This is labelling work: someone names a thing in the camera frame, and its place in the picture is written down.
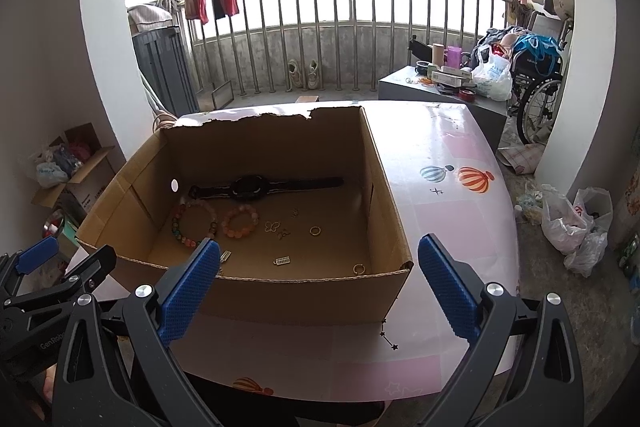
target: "pink cup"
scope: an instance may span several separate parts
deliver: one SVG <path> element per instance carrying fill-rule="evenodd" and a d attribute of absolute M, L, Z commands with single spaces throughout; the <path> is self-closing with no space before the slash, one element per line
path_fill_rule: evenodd
<path fill-rule="evenodd" d="M 462 60 L 462 48 L 455 46 L 447 47 L 447 66 L 449 68 L 460 69 L 460 61 Z"/>

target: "multicolored beaded bracelet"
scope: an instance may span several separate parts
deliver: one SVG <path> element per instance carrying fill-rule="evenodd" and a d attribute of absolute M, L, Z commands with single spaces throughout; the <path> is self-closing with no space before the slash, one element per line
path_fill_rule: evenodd
<path fill-rule="evenodd" d="M 244 227 L 241 230 L 230 229 L 229 222 L 231 221 L 231 219 L 233 219 L 239 214 L 242 214 L 243 212 L 246 212 L 251 216 L 252 223 L 248 227 Z M 254 207 L 252 207 L 250 204 L 241 204 L 240 206 L 238 206 L 238 208 L 232 208 L 230 211 L 228 211 L 225 214 L 225 217 L 222 220 L 222 232 L 227 237 L 240 239 L 241 237 L 244 237 L 245 235 L 249 235 L 255 230 L 255 225 L 258 224 L 258 219 L 259 219 L 258 212 L 257 210 L 255 210 Z"/>
<path fill-rule="evenodd" d="M 185 245 L 185 247 L 195 248 L 201 243 L 201 241 L 194 241 L 180 231 L 180 218 L 182 218 L 182 214 L 184 214 L 184 211 L 190 206 L 201 206 L 209 211 L 209 214 L 211 215 L 211 224 L 209 225 L 209 232 L 205 236 L 209 239 L 213 239 L 216 236 L 216 231 L 218 230 L 218 216 L 216 215 L 216 211 L 213 207 L 204 200 L 181 201 L 180 205 L 178 205 L 174 218 L 172 219 L 171 232 L 174 234 L 174 237 L 178 242 Z"/>

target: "metal bolt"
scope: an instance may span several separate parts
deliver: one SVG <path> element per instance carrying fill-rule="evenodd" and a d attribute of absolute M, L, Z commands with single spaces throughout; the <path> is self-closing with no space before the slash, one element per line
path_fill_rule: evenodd
<path fill-rule="evenodd" d="M 486 290 L 491 293 L 494 297 L 499 297 L 504 293 L 504 288 L 500 286 L 497 282 L 492 282 L 486 286 Z"/>
<path fill-rule="evenodd" d="M 149 286 L 148 284 L 138 286 L 136 288 L 136 297 L 148 297 L 149 295 L 151 295 L 151 292 L 153 290 L 153 286 Z"/>
<path fill-rule="evenodd" d="M 546 300 L 548 300 L 551 304 L 554 304 L 555 306 L 558 306 L 558 304 L 562 302 L 562 299 L 560 298 L 560 296 L 557 293 L 553 293 L 553 292 L 546 294 Z"/>
<path fill-rule="evenodd" d="M 89 293 L 83 293 L 78 297 L 78 304 L 81 306 L 87 306 L 91 302 L 91 295 Z"/>

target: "white plastic bag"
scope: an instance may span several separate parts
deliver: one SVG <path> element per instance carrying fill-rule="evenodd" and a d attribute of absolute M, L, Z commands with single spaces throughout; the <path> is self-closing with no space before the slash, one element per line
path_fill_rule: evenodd
<path fill-rule="evenodd" d="M 583 277 L 588 277 L 591 275 L 593 267 L 602 261 L 606 248 L 607 232 L 596 228 L 596 232 L 590 232 L 584 237 L 584 241 L 577 251 L 564 258 L 564 267 Z"/>
<path fill-rule="evenodd" d="M 613 220 L 609 191 L 604 188 L 581 188 L 575 195 L 574 210 L 587 220 L 593 220 L 593 224 L 580 248 L 566 256 L 564 266 L 588 277 L 593 267 L 604 257 L 607 248 L 607 231 Z"/>
<path fill-rule="evenodd" d="M 482 52 L 487 49 L 489 58 L 483 62 Z M 497 102 L 509 100 L 511 98 L 511 63 L 506 58 L 495 55 L 491 51 L 491 46 L 478 48 L 478 61 L 480 63 L 471 73 L 478 94 Z"/>
<path fill-rule="evenodd" d="M 551 185 L 540 185 L 542 191 L 542 232 L 549 242 L 564 254 L 578 250 L 591 230 L 593 219 L 578 213 L 564 194 Z"/>
<path fill-rule="evenodd" d="M 42 188 L 55 187 L 69 181 L 69 176 L 53 162 L 44 162 L 36 166 L 36 181 Z"/>

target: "cardboard box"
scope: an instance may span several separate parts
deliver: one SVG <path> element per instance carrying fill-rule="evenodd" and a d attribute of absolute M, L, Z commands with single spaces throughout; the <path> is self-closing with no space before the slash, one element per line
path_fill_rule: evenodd
<path fill-rule="evenodd" d="M 443 66 L 440 68 L 442 73 L 452 74 L 453 76 L 459 76 L 460 78 L 464 78 L 465 80 L 471 80 L 471 71 L 464 71 L 458 68 L 450 68 L 448 66 Z"/>
<path fill-rule="evenodd" d="M 86 123 L 78 127 L 73 127 L 65 131 L 68 142 L 84 142 L 91 149 L 92 156 L 89 158 L 78 172 L 65 183 L 61 183 L 51 188 L 40 188 L 31 203 L 53 208 L 65 188 L 76 197 L 85 211 L 89 211 L 95 201 L 113 178 L 113 169 L 107 162 L 103 162 L 113 149 L 113 146 L 102 147 L 95 134 L 94 126 Z M 62 143 L 62 138 L 54 140 L 50 145 Z"/>
<path fill-rule="evenodd" d="M 88 251 L 111 245 L 118 254 L 112 275 L 128 290 L 155 284 L 192 253 L 171 232 L 180 195 L 193 184 L 228 184 L 248 174 L 341 176 L 344 185 L 269 194 L 253 203 L 260 223 L 249 236 L 230 239 L 219 232 L 221 251 L 232 254 L 200 311 L 277 324 L 381 321 L 413 262 L 366 115 L 356 106 L 316 108 L 309 118 L 261 114 L 160 130 L 116 174 L 78 240 Z M 173 180 L 178 192 L 171 190 Z M 239 204 L 209 201 L 218 222 Z M 242 216 L 236 219 L 234 229 L 244 226 Z M 192 207 L 180 230 L 199 239 L 209 221 L 204 209 Z M 267 221 L 280 221 L 290 235 L 265 232 Z M 314 226 L 322 229 L 316 237 L 309 233 Z M 291 262 L 275 266 L 284 256 Z M 364 275 L 354 275 L 356 264 L 364 264 Z"/>
<path fill-rule="evenodd" d="M 444 84 L 445 86 L 460 87 L 462 85 L 462 78 L 454 76 L 453 74 L 442 73 L 441 71 L 433 71 L 431 73 L 431 80 L 437 84 Z"/>

